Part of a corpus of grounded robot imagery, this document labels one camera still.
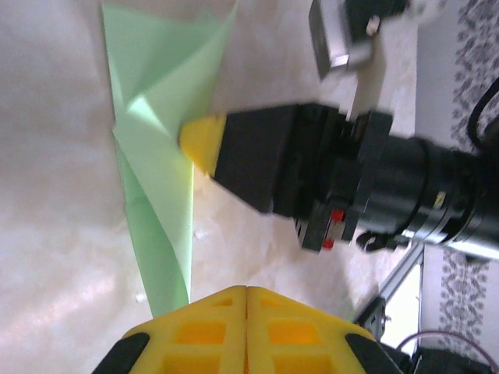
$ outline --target yellow plastic part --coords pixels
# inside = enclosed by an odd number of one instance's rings
[[[226,115],[187,122],[180,131],[180,149],[204,173],[213,177],[224,135]]]
[[[366,374],[345,335],[363,328],[264,288],[237,286],[139,325],[132,374]]]
[[[362,327],[264,288],[248,288],[250,373],[365,374],[345,340]]]
[[[131,374],[244,373],[246,287],[218,292],[131,329],[149,343]]]

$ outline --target white table surface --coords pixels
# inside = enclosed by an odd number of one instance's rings
[[[120,1],[193,18],[229,0]],[[320,84],[310,1],[241,0],[212,111],[321,100],[348,110],[355,76]],[[129,239],[111,135],[97,0],[0,0],[0,372],[89,373],[150,318]],[[414,129],[416,26],[385,25],[384,102]],[[193,300],[254,284],[352,317],[401,253],[298,248],[292,223],[262,217],[196,175]]]

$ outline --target black cable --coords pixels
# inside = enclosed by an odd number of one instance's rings
[[[476,351],[478,351],[483,358],[488,362],[490,369],[492,373],[497,373],[499,371],[499,365],[495,362],[495,360],[490,356],[483,348],[481,348],[477,343],[474,341],[468,339],[467,337],[463,337],[460,333],[455,333],[452,331],[443,331],[443,330],[423,330],[419,331],[417,333],[414,333],[412,335],[409,335],[407,338],[405,338],[397,347],[396,350],[400,351],[403,349],[403,347],[410,342],[411,340],[414,339],[419,339],[420,337],[441,337],[441,336],[448,336],[448,337],[453,337],[458,340],[462,340],[466,342],[468,345],[473,347]]]
[[[473,108],[471,115],[468,120],[468,137],[471,140],[473,146],[478,150],[483,150],[483,141],[478,136],[478,121],[483,112],[483,109],[489,104],[489,102],[499,93],[499,77],[492,83],[486,93],[480,98],[478,104]]]

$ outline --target screw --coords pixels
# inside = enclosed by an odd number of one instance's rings
[[[369,22],[366,27],[366,34],[373,37],[380,29],[381,19],[378,16],[372,16],[369,18]]]

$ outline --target green paper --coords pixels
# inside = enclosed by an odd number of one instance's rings
[[[194,23],[103,5],[126,215],[153,316],[189,302],[193,166],[180,125],[207,110],[235,7]]]

